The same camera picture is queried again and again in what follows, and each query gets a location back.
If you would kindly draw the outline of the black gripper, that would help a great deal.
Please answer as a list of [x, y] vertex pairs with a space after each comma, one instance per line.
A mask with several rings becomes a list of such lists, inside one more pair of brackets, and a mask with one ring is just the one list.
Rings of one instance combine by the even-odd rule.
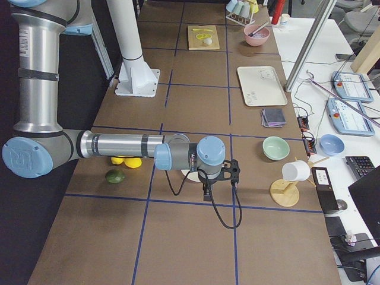
[[[215, 178], [205, 174], [202, 179], [203, 189], [210, 190], [211, 186], [218, 181], [230, 181], [232, 187], [237, 187], [239, 183], [239, 163], [237, 160], [224, 160], [219, 174]], [[210, 201], [210, 194], [204, 191], [203, 201]]]

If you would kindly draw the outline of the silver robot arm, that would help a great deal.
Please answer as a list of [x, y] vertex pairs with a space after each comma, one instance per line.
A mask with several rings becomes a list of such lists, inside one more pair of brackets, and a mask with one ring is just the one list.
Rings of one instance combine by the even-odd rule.
[[225, 146], [214, 136], [192, 143], [175, 134], [95, 134], [63, 129], [57, 121], [59, 37], [89, 35], [94, 14], [90, 1], [11, 1], [20, 44], [20, 120], [2, 148], [7, 168], [23, 178], [37, 178], [74, 159], [92, 156], [152, 158], [160, 170], [195, 172], [204, 199], [213, 200], [218, 181], [239, 182], [236, 160], [226, 160]]

